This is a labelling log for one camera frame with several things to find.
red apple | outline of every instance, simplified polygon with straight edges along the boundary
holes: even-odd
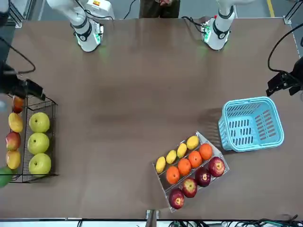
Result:
[[[8,150],[17,150],[21,144],[20,134],[17,132],[10,132],[6,137],[6,148]]]
[[[13,112],[21,113],[23,110],[24,100],[18,96],[13,96]]]
[[[182,184],[182,192],[188,198],[193,198],[197,193],[197,183],[194,178],[189,177]]]
[[[225,170],[225,164],[219,157],[213,157],[208,163],[208,170],[214,177],[222,176]]]
[[[184,196],[181,189],[173,189],[169,194],[169,204],[175,208],[180,209],[184,205]]]
[[[196,172],[195,179],[199,186],[206,187],[209,185],[212,176],[210,175],[208,169],[199,168]]]

person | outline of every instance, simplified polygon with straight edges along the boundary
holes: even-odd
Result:
[[[140,0],[139,18],[178,18],[180,0]]]

apple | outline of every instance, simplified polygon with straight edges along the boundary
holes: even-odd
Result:
[[[211,178],[212,176],[210,175],[208,169],[206,168],[201,167],[196,171],[195,179],[197,184],[201,187],[208,186]]]
[[[184,205],[184,195],[181,189],[173,189],[169,194],[169,204],[175,208],[180,209]]]
[[[27,142],[27,149],[33,155],[44,153],[49,147],[49,139],[44,133],[32,134]]]
[[[13,112],[21,113],[23,110],[24,100],[18,96],[13,96]]]
[[[33,132],[46,132],[49,129],[50,121],[45,113],[39,112],[31,116],[29,126]]]
[[[51,167],[51,158],[47,154],[40,153],[29,161],[28,170],[31,174],[48,174]]]
[[[11,181],[11,179],[13,178],[12,174],[12,170],[7,166],[0,168],[0,188],[3,188]]]
[[[187,178],[182,184],[182,192],[188,198],[193,198],[197,193],[197,183],[194,178]]]
[[[6,141],[6,148],[8,150],[17,150],[21,144],[20,134],[12,131],[5,137],[5,141]]]
[[[18,150],[9,150],[5,160],[10,169],[17,169],[21,163],[21,154]]]
[[[214,177],[222,176],[225,170],[225,164],[219,157],[213,157],[208,163],[208,170]]]

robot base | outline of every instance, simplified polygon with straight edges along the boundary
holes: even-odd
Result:
[[[215,51],[221,50],[227,43],[228,36],[230,31],[223,39],[219,39],[217,34],[213,30],[213,23],[215,19],[211,18],[209,21],[206,21],[201,25],[202,29],[202,41],[206,43],[210,48]]]
[[[99,45],[102,43],[102,37],[103,37],[103,26],[101,26],[99,23],[89,20],[89,22],[92,25],[92,30],[87,37],[86,41],[83,41],[81,39],[81,36],[77,37],[78,44],[81,47],[81,49],[85,52],[92,52],[94,51]]]

green apple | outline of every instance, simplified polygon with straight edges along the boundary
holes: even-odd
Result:
[[[2,174],[13,174],[13,172],[8,166],[0,168],[0,188],[3,188],[5,185],[7,185],[13,178],[13,175]]]
[[[49,139],[44,133],[32,134],[27,142],[27,149],[33,155],[44,153],[49,147]]]
[[[29,161],[28,170],[31,174],[48,174],[51,167],[51,158],[47,154],[40,153]]]
[[[50,126],[49,118],[43,112],[35,113],[29,119],[29,126],[33,132],[46,132]]]

